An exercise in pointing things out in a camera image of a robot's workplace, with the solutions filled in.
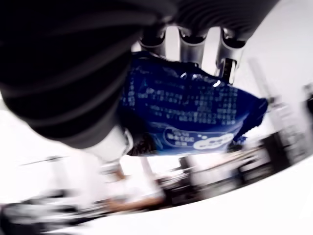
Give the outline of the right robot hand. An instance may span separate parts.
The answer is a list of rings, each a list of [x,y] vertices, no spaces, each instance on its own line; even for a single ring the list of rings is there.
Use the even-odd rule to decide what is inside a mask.
[[[163,53],[167,26],[202,42],[212,27],[239,48],[275,0],[3,0],[0,92],[16,117],[44,138],[105,162],[132,147],[116,108],[131,48]]]

